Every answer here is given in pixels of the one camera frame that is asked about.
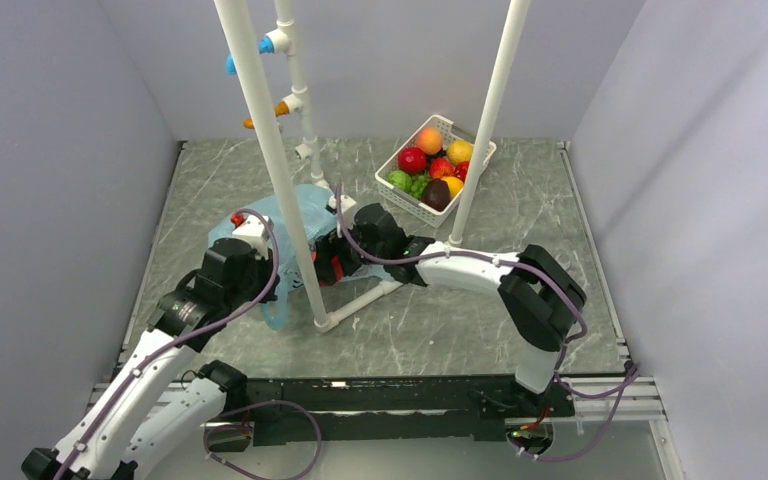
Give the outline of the orange red fake peach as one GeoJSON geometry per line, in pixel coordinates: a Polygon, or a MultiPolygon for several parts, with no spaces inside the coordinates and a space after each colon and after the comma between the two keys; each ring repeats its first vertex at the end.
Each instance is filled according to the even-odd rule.
{"type": "Polygon", "coordinates": [[[424,127],[419,130],[415,137],[415,146],[426,155],[436,155],[444,145],[443,134],[434,127],[424,127]]]}

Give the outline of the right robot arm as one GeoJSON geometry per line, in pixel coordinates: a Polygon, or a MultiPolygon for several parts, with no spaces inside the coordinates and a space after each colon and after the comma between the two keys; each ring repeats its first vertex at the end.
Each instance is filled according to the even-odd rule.
{"type": "Polygon", "coordinates": [[[397,283],[498,298],[526,343],[510,391],[513,406],[524,415],[534,415],[548,404],[549,386],[587,301],[583,288],[539,245],[520,253],[452,247],[407,234],[379,204],[360,208],[349,229],[336,226],[319,237],[311,257],[323,286],[377,265],[397,283]]]}

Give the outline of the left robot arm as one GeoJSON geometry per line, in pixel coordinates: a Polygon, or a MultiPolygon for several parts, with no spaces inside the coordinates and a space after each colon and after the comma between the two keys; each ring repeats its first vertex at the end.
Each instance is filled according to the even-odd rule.
{"type": "Polygon", "coordinates": [[[199,268],[164,295],[135,350],[97,403],[52,448],[35,448],[28,479],[144,479],[196,427],[247,406],[244,375],[215,362],[159,412],[153,409],[211,337],[232,318],[274,297],[280,257],[266,234],[215,241],[199,268]]]}

